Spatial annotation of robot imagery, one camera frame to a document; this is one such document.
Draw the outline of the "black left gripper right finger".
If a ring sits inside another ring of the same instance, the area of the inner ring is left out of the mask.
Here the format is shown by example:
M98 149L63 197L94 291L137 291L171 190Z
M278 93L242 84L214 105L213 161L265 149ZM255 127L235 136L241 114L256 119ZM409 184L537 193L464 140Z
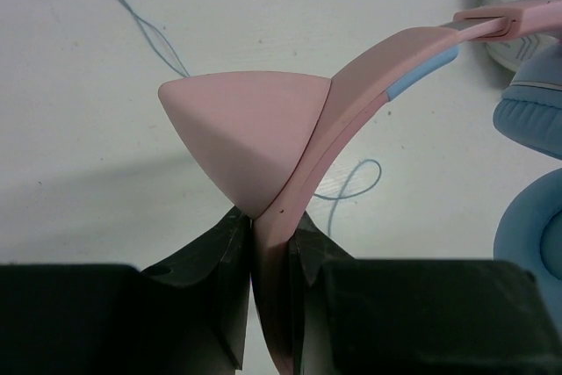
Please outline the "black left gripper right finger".
M359 259L304 216L288 269L297 374L551 372L551 318L512 263Z

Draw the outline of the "pink blue cat-ear headphones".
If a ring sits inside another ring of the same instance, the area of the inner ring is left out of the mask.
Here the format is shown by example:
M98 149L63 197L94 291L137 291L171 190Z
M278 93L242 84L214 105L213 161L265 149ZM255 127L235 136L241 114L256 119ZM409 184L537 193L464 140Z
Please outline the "pink blue cat-ear headphones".
M285 244L351 138L386 103L509 28L481 7L380 41L336 75L240 71L164 83L158 97L202 170L255 222L258 296L278 292Z

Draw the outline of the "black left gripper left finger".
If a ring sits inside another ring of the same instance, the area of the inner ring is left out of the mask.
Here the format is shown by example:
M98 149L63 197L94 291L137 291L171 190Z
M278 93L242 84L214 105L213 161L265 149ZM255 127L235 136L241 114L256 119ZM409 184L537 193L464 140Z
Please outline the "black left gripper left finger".
M4 374L233 374L243 365L251 223L238 209L144 270L5 264Z

